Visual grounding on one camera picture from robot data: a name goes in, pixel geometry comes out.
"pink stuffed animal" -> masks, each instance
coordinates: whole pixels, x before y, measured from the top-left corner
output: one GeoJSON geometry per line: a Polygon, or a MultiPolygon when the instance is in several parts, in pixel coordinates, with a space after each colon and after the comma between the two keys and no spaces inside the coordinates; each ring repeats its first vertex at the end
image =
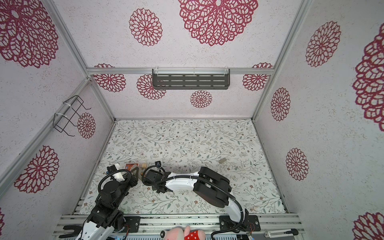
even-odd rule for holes
{"type": "Polygon", "coordinates": [[[160,236],[163,240],[205,240],[205,232],[202,230],[196,230],[190,232],[191,227],[187,226],[185,231],[180,227],[172,228],[169,231],[161,231],[160,236]]]}

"robotic arm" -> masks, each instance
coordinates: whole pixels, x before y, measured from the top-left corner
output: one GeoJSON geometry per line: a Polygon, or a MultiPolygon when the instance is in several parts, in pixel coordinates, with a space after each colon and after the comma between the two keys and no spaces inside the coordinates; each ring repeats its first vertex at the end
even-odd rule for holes
{"type": "MultiPolygon", "coordinates": [[[[99,195],[96,198],[96,205],[84,221],[83,229],[76,240],[105,240],[114,230],[119,231],[126,224],[123,212],[118,210],[118,206],[128,195],[129,189],[137,185],[138,169],[136,173],[131,173],[120,169],[119,164],[107,169],[109,174],[98,185],[99,195]],[[101,184],[109,177],[112,180],[101,189],[101,184]]],[[[230,227],[227,230],[213,232],[212,239],[217,233],[246,231],[248,228],[248,211],[236,201],[231,192],[230,181],[207,167],[201,167],[198,172],[191,174],[175,174],[166,172],[158,161],[143,172],[142,182],[144,185],[152,186],[152,190],[157,193],[193,190],[209,204],[224,208],[229,214],[230,220],[226,224],[230,227]]]]}

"large red flower pattern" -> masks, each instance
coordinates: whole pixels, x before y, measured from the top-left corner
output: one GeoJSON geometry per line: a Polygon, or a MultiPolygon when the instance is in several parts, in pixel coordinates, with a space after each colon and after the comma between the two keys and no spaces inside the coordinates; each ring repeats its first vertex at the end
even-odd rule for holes
{"type": "Polygon", "coordinates": [[[50,185],[58,169],[57,154],[49,146],[43,146],[13,185],[21,192],[37,193],[50,185]]]}
{"type": "Polygon", "coordinates": [[[4,226],[4,214],[1,212],[1,208],[0,208],[0,236],[1,236],[1,230],[3,230],[3,226],[4,226]]]}
{"type": "Polygon", "coordinates": [[[153,88],[152,75],[150,74],[140,76],[136,84],[140,94],[148,99],[155,100],[162,98],[167,92],[166,90],[156,90],[153,88]]]}
{"type": "MultiPolygon", "coordinates": [[[[259,63],[253,66],[253,68],[272,68],[270,63],[259,63]]],[[[246,89],[257,91],[263,89],[265,83],[268,80],[267,74],[246,74],[243,76],[243,85],[246,89]]]]}
{"type": "Polygon", "coordinates": [[[377,212],[371,214],[366,212],[363,216],[353,222],[354,240],[383,240],[384,239],[384,216],[377,212]]]}
{"type": "Polygon", "coordinates": [[[198,90],[191,95],[191,103],[197,108],[205,108],[212,102],[212,95],[207,91],[198,90]]]}
{"type": "Polygon", "coordinates": [[[297,148],[292,148],[285,160],[289,174],[296,180],[304,180],[308,174],[308,161],[304,153],[297,148]]]}
{"type": "Polygon", "coordinates": [[[201,44],[223,45],[233,41],[252,21],[257,0],[179,0],[180,17],[191,37],[201,44]]]}
{"type": "Polygon", "coordinates": [[[273,94],[271,101],[271,113],[276,121],[281,121],[286,118],[291,100],[288,91],[285,88],[279,88],[273,94]]]}
{"type": "Polygon", "coordinates": [[[158,17],[147,9],[137,9],[129,20],[129,29],[133,37],[144,46],[153,46],[163,34],[158,17]]]}
{"type": "Polygon", "coordinates": [[[333,56],[340,42],[340,26],[337,22],[327,22],[317,29],[308,43],[305,54],[308,65],[321,66],[333,56]]]}
{"type": "Polygon", "coordinates": [[[80,115],[77,121],[77,130],[83,138],[90,138],[95,133],[96,123],[93,116],[89,113],[80,115]]]}
{"type": "Polygon", "coordinates": [[[378,123],[384,131],[384,23],[375,39],[364,48],[362,61],[355,70],[355,103],[364,109],[366,119],[378,123]]]}
{"type": "MultiPolygon", "coordinates": [[[[114,68],[109,64],[98,64],[96,68],[114,68]]],[[[93,75],[97,84],[110,92],[120,92],[125,88],[125,78],[123,74],[95,74],[93,75]]]]}
{"type": "Polygon", "coordinates": [[[0,52],[23,67],[49,65],[56,58],[58,35],[39,0],[1,0],[0,52]]]}

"black mounting plate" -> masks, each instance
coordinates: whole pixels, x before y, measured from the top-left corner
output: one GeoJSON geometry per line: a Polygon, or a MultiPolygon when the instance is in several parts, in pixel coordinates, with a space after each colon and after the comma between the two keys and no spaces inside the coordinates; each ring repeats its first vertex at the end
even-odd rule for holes
{"type": "MultiPolygon", "coordinates": [[[[236,222],[233,222],[229,218],[228,215],[219,216],[218,220],[219,220],[219,224],[220,224],[220,230],[229,229],[229,228],[231,228],[237,224],[236,222]]],[[[247,228],[239,229],[239,230],[245,231],[245,232],[250,232],[251,226],[252,226],[252,224],[250,224],[250,223],[253,223],[253,225],[255,226],[255,229],[253,229],[253,226],[252,226],[252,231],[253,232],[260,232],[261,228],[260,228],[260,223],[259,223],[258,217],[256,215],[249,215],[248,220],[249,221],[247,223],[244,223],[244,224],[246,224],[247,228]]]]}
{"type": "Polygon", "coordinates": [[[129,231],[128,232],[138,232],[139,226],[140,226],[140,218],[141,217],[124,217],[125,224],[129,225],[129,231]]]}

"leaf print table surface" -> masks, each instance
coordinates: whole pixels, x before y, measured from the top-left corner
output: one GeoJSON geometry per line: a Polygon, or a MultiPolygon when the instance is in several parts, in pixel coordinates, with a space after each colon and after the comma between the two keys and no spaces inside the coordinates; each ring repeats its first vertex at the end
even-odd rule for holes
{"type": "MultiPolygon", "coordinates": [[[[116,124],[80,214],[89,214],[95,206],[107,166],[159,160],[175,173],[202,166],[217,171],[231,181],[233,194],[250,213],[285,212],[251,120],[123,120],[116,124]],[[220,164],[223,157],[227,161],[220,164]]],[[[141,181],[119,209],[126,214],[224,213],[193,191],[157,194],[141,181]]]]}

